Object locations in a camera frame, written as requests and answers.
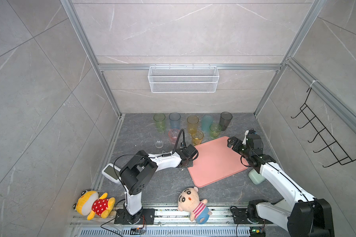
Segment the tall green glass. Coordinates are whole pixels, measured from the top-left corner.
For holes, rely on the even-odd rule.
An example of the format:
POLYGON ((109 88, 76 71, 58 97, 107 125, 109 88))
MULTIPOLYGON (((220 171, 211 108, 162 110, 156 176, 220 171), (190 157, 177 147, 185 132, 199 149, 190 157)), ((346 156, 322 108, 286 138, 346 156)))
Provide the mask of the tall green glass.
POLYGON ((155 126, 158 132, 163 133, 166 130, 166 116, 163 113, 157 113, 153 116, 155 126))

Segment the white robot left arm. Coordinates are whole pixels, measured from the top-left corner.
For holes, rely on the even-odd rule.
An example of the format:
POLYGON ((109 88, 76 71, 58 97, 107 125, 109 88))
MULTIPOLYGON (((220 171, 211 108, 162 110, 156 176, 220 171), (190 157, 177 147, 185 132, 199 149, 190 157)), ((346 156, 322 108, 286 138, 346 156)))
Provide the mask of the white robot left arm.
POLYGON ((125 189, 125 210, 128 217, 130 219, 141 217, 141 193, 155 172, 168 168, 191 167, 198 157, 199 152, 193 145, 157 155, 148 154, 144 150, 132 155, 119 172, 119 180, 125 189))

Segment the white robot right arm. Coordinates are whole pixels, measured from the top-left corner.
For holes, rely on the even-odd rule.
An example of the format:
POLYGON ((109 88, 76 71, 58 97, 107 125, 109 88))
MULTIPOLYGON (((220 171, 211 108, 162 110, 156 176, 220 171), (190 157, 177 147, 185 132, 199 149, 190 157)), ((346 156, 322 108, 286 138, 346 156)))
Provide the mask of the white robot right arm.
POLYGON ((269 155, 263 153, 261 137, 250 129, 244 139, 231 137, 227 146, 240 154, 249 167, 268 180, 283 200, 272 204, 263 199, 248 203, 246 217, 252 224, 267 220, 286 230, 292 237, 333 237, 331 205, 315 198, 290 178, 269 155))

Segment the clear glass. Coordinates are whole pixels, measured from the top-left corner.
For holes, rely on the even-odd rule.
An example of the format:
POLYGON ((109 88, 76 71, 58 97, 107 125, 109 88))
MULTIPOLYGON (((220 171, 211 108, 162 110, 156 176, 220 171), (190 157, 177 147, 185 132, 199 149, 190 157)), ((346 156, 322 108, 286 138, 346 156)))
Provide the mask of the clear glass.
POLYGON ((157 139, 155 142, 154 142, 154 145, 156 148, 160 149, 160 148, 163 148, 164 146, 164 142, 160 139, 157 139))

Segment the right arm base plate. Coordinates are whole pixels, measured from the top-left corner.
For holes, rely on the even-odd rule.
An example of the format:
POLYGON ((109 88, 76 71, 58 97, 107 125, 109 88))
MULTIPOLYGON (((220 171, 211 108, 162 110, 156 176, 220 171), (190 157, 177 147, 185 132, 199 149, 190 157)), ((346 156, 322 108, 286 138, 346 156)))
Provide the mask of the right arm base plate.
POLYGON ((268 220, 263 220, 261 218, 249 217, 248 208, 239 208, 236 206, 230 207, 230 212, 234 221, 234 224, 254 224, 254 225, 264 225, 273 224, 268 220))

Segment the tall blue glass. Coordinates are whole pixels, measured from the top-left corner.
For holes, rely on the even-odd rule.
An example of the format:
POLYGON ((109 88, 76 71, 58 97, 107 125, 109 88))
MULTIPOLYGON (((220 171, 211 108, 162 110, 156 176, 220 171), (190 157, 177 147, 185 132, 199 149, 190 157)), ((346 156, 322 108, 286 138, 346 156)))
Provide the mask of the tall blue glass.
POLYGON ((181 129, 181 115, 177 112, 169 114, 170 127, 171 129, 181 129))

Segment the tall yellow glass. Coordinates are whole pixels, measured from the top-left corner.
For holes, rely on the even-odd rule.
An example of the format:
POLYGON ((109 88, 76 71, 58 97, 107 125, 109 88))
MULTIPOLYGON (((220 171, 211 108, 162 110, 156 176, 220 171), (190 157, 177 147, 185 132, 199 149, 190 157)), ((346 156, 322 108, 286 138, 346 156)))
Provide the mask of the tall yellow glass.
POLYGON ((191 115, 187 118, 187 128, 189 134, 196 133, 199 125, 199 117, 195 115, 191 115))

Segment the pink plastic tray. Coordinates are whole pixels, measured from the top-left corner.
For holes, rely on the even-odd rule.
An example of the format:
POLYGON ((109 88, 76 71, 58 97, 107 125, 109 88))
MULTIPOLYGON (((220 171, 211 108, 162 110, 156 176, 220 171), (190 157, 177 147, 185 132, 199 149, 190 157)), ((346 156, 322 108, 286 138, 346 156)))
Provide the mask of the pink plastic tray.
POLYGON ((227 147, 228 137, 197 145, 199 156, 188 168, 196 187, 202 188, 247 169, 241 155, 227 147))

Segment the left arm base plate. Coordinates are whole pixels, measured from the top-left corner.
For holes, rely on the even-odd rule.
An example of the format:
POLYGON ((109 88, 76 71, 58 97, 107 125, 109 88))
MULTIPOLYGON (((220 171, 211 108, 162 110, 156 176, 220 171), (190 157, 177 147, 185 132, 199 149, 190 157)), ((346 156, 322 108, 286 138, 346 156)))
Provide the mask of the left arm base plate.
POLYGON ((141 209, 135 215, 130 215, 126 209, 119 209, 116 213, 114 224, 122 225, 153 225, 155 218, 155 209, 146 208, 141 209))

